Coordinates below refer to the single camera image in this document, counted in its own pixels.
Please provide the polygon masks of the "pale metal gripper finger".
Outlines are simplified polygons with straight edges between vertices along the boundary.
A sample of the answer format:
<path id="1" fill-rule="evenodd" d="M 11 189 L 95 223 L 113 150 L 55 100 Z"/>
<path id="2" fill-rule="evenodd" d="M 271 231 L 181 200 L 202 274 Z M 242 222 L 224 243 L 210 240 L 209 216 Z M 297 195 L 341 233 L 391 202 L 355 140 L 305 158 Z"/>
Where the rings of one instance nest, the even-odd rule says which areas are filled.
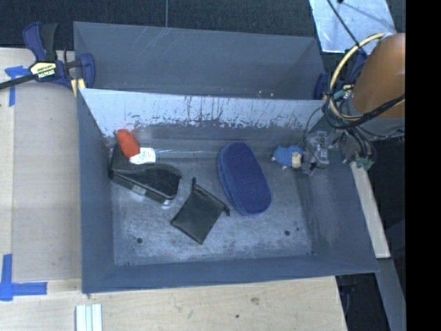
<path id="1" fill-rule="evenodd" d="M 329 134 L 325 131 L 311 132 L 306 135 L 305 147 L 308 151 L 328 150 L 329 140 Z"/>
<path id="2" fill-rule="evenodd" d="M 312 175 L 316 170 L 324 170 L 329 165 L 328 149 L 319 149 L 311 152 L 304 151 L 302 156 L 302 171 Z"/>

